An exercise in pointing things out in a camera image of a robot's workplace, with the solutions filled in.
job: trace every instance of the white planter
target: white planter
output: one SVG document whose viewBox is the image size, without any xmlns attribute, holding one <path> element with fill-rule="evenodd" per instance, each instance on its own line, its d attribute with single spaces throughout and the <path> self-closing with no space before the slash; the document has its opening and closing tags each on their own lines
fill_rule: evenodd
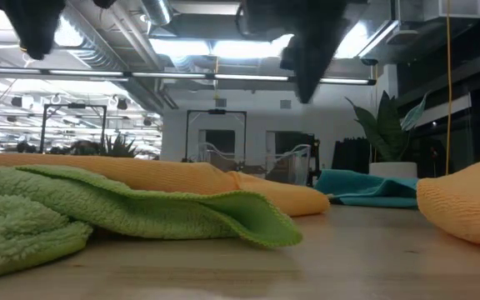
<svg viewBox="0 0 480 300">
<path fill-rule="evenodd" d="M 417 178 L 418 166 L 415 162 L 375 162 L 370 163 L 370 175 L 382 178 Z"/>
</svg>

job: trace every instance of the orange microfiber towel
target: orange microfiber towel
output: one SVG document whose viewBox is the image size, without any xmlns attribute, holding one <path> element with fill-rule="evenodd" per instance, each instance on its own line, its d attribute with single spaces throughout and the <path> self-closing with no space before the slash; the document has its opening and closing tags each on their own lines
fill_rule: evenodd
<svg viewBox="0 0 480 300">
<path fill-rule="evenodd" d="M 453 175 L 420 180 L 417 204 L 447 233 L 480 243 L 480 162 Z"/>
<path fill-rule="evenodd" d="M 299 187 L 252 177 L 238 172 L 224 173 L 207 163 L 144 161 L 134 158 L 0 154 L 0 167 L 59 165 L 82 168 L 127 184 L 130 188 L 213 195 L 235 190 L 261 193 L 289 216 L 322 213 L 327 197 L 308 187 Z"/>
</svg>

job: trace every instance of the cloth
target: cloth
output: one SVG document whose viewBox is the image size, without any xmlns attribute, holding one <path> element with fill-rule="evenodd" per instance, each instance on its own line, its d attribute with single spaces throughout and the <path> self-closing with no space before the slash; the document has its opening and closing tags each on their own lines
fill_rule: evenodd
<svg viewBox="0 0 480 300">
<path fill-rule="evenodd" d="M 480 244 L 480 162 L 446 177 L 420 180 L 417 203 L 439 228 Z"/>
<path fill-rule="evenodd" d="M 143 191 L 74 167 L 0 167 L 0 275 L 84 248 L 92 227 L 141 238 L 242 238 L 269 248 L 302 239 L 254 192 Z"/>
<path fill-rule="evenodd" d="M 328 210 L 327 197 L 309 187 L 270 182 L 208 163 L 144 161 L 134 158 L 1 153 L 0 167 L 30 164 L 70 166 L 126 183 L 137 190 L 214 195 L 237 190 L 261 193 L 291 217 Z"/>
<path fill-rule="evenodd" d="M 316 189 L 331 203 L 381 208 L 416 208 L 417 179 L 382 178 L 347 170 L 324 170 Z"/>
</svg>

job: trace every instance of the teal microfiber towel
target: teal microfiber towel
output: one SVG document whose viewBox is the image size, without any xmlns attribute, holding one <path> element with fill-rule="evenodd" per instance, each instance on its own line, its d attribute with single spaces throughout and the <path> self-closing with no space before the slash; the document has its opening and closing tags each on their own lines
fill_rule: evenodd
<svg viewBox="0 0 480 300">
<path fill-rule="evenodd" d="M 94 227 L 141 238 L 236 237 L 269 248 L 302 239 L 254 192 L 141 191 L 74 167 L 0 167 L 0 275 L 83 249 Z"/>
<path fill-rule="evenodd" d="M 347 170 L 323 170 L 316 189 L 331 203 L 380 208 L 417 208 L 418 179 L 383 178 Z"/>
</svg>

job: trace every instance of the desk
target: desk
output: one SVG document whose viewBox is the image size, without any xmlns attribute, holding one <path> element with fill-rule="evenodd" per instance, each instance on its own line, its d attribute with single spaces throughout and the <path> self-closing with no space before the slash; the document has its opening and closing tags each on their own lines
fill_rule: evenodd
<svg viewBox="0 0 480 300">
<path fill-rule="evenodd" d="M 480 246 L 417 211 L 333 206 L 296 221 L 304 241 L 277 250 L 234 239 L 91 242 L 0 277 L 0 299 L 480 300 Z"/>
</svg>

